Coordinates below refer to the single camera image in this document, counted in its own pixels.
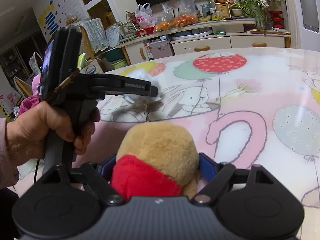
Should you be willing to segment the left hand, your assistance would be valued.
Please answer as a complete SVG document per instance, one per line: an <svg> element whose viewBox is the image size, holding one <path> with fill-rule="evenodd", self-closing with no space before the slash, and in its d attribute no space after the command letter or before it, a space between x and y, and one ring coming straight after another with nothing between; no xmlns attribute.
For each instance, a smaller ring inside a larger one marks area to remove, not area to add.
<svg viewBox="0 0 320 240"><path fill-rule="evenodd" d="M83 155L99 120L100 113L95 108L81 131L74 132L71 120L64 111L41 102L6 124L5 143L10 164L18 167L30 159L42 159L44 139L49 131L54 131L66 142L72 142L75 147L73 153Z"/></svg>

